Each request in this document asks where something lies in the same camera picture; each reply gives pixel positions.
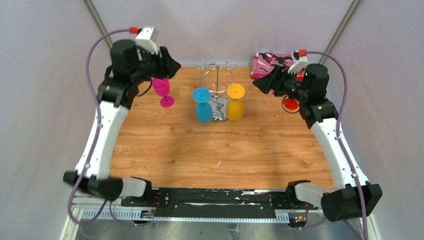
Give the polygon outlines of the red wine glass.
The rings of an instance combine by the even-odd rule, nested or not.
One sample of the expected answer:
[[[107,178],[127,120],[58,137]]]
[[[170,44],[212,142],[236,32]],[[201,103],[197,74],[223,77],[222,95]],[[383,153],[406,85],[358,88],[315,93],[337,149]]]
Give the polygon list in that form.
[[[281,106],[288,113],[294,114],[300,110],[300,103],[297,100],[296,94],[302,85],[302,81],[303,77],[297,75],[292,79],[286,80],[282,85],[285,96]]]

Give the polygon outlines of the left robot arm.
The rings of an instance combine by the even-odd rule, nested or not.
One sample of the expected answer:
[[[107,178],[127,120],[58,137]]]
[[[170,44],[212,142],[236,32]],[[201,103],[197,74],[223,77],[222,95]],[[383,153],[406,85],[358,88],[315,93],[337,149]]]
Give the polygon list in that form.
[[[149,51],[131,39],[114,42],[109,54],[111,65],[98,86],[88,142],[75,169],[63,174],[63,181],[97,198],[115,201],[133,197],[146,207],[153,201],[152,183],[140,177],[111,176],[112,153],[121,126],[139,94],[139,85],[153,78],[171,79],[181,64],[170,56],[167,47]]]

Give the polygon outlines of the chrome wine glass rack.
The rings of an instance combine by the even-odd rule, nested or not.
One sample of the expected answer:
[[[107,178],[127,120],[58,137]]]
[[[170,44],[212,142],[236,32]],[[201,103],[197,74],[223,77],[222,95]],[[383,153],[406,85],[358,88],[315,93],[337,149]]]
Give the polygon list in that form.
[[[204,79],[209,73],[216,73],[215,83],[207,88],[211,93],[211,98],[209,99],[208,103],[212,108],[211,121],[213,123],[224,123],[228,120],[226,115],[226,106],[228,104],[228,100],[225,98],[225,95],[227,94],[228,86],[234,84],[236,81],[234,70],[237,68],[237,65],[229,66],[231,61],[227,61],[224,66],[221,66],[214,61],[211,63],[206,63],[204,60],[200,60],[199,62],[202,63],[203,66],[198,66],[196,63],[194,66],[200,70],[198,79],[201,87],[205,88]],[[223,71],[226,71],[231,75],[231,83],[225,84],[224,82],[220,81],[220,72]]]

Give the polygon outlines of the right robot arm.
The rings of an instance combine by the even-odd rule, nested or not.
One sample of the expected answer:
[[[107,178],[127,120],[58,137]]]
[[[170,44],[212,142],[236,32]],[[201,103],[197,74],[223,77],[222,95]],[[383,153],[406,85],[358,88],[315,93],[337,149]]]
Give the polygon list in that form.
[[[328,69],[311,63],[304,69],[302,81],[295,73],[277,66],[268,75],[253,80],[263,94],[289,97],[299,103],[299,114],[317,139],[333,181],[333,188],[313,184],[309,180],[288,183],[285,201],[292,209],[304,203],[322,209],[330,222],[368,217],[383,196],[381,186],[370,183],[357,164],[344,138],[341,112],[326,97],[330,80]]]

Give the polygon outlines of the yellow wine glass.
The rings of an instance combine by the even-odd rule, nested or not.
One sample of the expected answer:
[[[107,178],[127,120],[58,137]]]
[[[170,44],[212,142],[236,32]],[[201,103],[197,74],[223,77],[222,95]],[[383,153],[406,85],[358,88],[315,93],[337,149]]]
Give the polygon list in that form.
[[[245,88],[238,83],[231,84],[226,90],[229,100],[226,105],[225,114],[231,121],[238,121],[243,116],[244,106],[241,98],[246,94]]]

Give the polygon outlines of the magenta wine glass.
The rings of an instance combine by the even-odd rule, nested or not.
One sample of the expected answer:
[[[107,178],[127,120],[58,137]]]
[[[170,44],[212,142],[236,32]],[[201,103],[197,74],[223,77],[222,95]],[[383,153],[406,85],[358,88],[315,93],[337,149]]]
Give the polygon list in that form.
[[[175,100],[173,97],[169,96],[170,93],[170,81],[168,78],[153,78],[152,87],[154,92],[162,97],[160,100],[160,105],[163,108],[170,108],[174,105]]]

